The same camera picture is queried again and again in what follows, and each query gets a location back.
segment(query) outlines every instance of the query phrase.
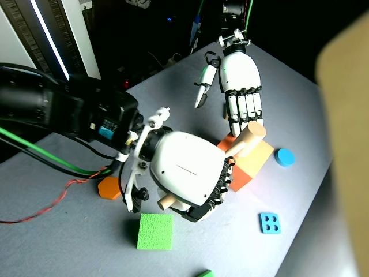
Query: robotic hand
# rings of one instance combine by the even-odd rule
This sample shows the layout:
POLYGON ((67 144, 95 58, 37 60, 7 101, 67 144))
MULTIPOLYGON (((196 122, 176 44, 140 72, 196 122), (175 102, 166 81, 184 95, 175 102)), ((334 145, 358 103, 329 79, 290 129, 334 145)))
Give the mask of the robotic hand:
POLYGON ((250 121, 263 125, 260 74, 253 59, 246 55, 244 44, 249 46, 251 41, 246 40, 243 33, 236 29, 232 36, 219 37, 224 58, 207 52, 205 58, 208 65, 201 74, 199 84, 195 84, 199 86, 199 91, 194 107, 200 108, 219 69, 220 89, 225 94, 229 127, 234 137, 238 137, 250 121), (215 58, 208 60, 209 54, 215 58))
POLYGON ((142 200, 149 198, 135 178, 146 169, 159 187, 159 197, 170 199, 165 205, 160 200, 159 206, 170 207, 189 221, 204 219, 223 202, 232 157, 202 138, 163 126, 169 108, 160 108, 143 124, 136 99, 100 80, 70 76, 60 83, 11 68, 17 66, 0 64, 0 119, 98 140, 118 151, 113 169, 134 150, 128 183, 120 184, 129 212, 140 211, 142 200))

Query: wooden cylinder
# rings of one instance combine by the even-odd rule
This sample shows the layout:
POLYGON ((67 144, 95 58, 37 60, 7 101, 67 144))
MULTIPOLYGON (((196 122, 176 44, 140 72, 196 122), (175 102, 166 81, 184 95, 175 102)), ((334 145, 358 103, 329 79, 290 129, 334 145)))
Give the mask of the wooden cylinder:
POLYGON ((165 211, 167 208, 169 208, 174 202, 176 202, 176 198, 173 194, 168 193, 165 195, 162 199, 160 199, 157 204, 159 205, 159 208, 165 211))
POLYGON ((248 123, 241 134, 233 142, 232 147, 226 151, 226 156, 245 157, 266 136, 266 129, 256 121, 248 123))

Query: gray table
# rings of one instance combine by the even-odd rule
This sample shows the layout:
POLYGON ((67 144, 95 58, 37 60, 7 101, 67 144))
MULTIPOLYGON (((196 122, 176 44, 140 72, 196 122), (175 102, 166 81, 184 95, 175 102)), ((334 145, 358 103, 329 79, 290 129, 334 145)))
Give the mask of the gray table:
MULTIPOLYGON (((213 43, 129 90, 145 118, 161 106, 171 108, 167 125, 212 142, 228 132, 222 118, 224 96, 215 80, 206 104, 193 109, 205 51, 221 54, 213 43)), ((173 250, 136 250, 139 214, 121 201, 101 199, 96 183, 74 185, 51 212, 28 223, 0 226, 1 276, 183 276, 212 269, 221 276, 274 276, 283 261, 331 162, 318 88, 255 46, 247 48, 262 78, 266 141, 287 147, 296 164, 280 167, 271 157, 246 187, 229 192, 207 220, 174 220, 173 250), (258 214, 279 214, 282 233, 262 234, 258 214)), ((106 161, 59 135, 39 145, 86 169, 106 161)), ((107 153, 111 150, 92 144, 107 153)), ((18 154, 2 163, 0 211, 3 219, 31 214, 59 195, 69 176, 18 154)), ((159 213, 156 185, 138 177, 150 192, 142 212, 159 213)))

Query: blue disc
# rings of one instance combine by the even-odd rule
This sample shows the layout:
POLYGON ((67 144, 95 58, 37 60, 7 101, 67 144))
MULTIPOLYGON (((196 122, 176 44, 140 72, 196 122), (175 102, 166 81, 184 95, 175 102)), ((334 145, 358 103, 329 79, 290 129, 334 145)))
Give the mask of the blue disc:
POLYGON ((277 163, 283 167, 289 167, 295 163, 294 154, 286 148, 276 151, 274 153, 274 157, 276 158, 277 163))

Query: green block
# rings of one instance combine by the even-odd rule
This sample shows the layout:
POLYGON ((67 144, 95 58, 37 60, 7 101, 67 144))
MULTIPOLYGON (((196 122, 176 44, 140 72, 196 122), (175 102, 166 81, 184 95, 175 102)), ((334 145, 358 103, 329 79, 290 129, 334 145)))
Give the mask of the green block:
POLYGON ((137 249, 171 250, 173 215, 141 214, 137 249))
POLYGON ((213 271, 207 270, 203 272, 202 274, 198 275, 197 277, 215 277, 213 271))

